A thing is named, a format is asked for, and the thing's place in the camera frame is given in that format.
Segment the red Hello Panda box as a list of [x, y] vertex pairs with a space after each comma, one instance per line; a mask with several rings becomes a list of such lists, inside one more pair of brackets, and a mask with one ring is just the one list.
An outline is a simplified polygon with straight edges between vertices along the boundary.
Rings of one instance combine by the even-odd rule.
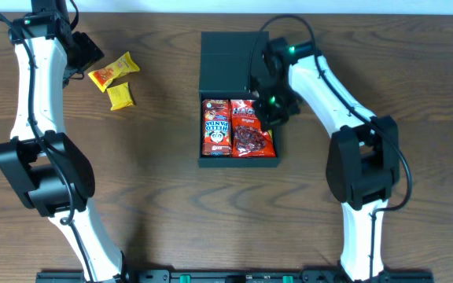
[[205, 99], [203, 101], [202, 150], [204, 156], [230, 156], [230, 102]]

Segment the small yellow snack packet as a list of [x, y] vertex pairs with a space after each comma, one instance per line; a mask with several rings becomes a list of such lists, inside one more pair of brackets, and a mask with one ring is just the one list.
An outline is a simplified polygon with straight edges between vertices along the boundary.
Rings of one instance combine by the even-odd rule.
[[111, 111], [116, 111], [135, 105], [131, 95], [129, 82], [109, 87], [107, 89], [107, 93], [112, 104], [110, 108]]

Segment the orange yellow candy wrapper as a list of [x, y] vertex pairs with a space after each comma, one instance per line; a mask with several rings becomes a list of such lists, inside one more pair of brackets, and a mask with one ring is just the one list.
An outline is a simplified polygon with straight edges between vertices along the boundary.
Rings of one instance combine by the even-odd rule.
[[104, 93], [112, 81], [132, 72], [139, 72], [140, 67], [132, 60], [129, 52], [106, 67], [88, 73], [89, 78]]

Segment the black gift box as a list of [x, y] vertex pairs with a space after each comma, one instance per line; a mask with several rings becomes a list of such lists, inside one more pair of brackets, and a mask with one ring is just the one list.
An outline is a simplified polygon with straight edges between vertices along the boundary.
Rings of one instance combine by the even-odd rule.
[[[256, 31], [204, 31], [201, 33], [201, 67], [199, 104], [205, 99], [251, 99], [248, 70], [257, 75], [267, 73], [259, 55], [269, 39], [269, 33]], [[257, 55], [249, 67], [249, 54]], [[200, 167], [277, 167], [281, 161], [282, 129], [272, 131], [275, 157], [233, 158], [231, 156], [198, 155]]]

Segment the red candy bag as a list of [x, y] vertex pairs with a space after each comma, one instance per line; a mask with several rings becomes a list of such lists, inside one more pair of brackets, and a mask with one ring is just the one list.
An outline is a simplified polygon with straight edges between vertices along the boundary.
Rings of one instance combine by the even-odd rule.
[[276, 157], [271, 131], [263, 131], [254, 100], [231, 100], [233, 158]]

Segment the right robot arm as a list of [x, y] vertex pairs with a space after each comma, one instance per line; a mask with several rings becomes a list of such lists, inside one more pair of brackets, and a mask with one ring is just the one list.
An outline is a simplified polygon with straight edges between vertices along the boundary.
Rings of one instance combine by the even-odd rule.
[[302, 101], [311, 107], [330, 136], [326, 180], [343, 212], [341, 268], [349, 281], [376, 281], [384, 270], [383, 211], [400, 178], [396, 123], [362, 106], [312, 42], [291, 46], [272, 39], [261, 57], [269, 76], [252, 78], [261, 127], [286, 123]]

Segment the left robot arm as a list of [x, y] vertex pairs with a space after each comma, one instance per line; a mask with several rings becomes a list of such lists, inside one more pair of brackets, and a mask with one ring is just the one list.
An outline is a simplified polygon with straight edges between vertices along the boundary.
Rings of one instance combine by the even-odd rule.
[[40, 5], [9, 23], [19, 64], [17, 116], [0, 170], [22, 204], [66, 237], [82, 265], [69, 281], [129, 282], [123, 252], [94, 204], [94, 171], [65, 133], [63, 89], [103, 57], [64, 8]]

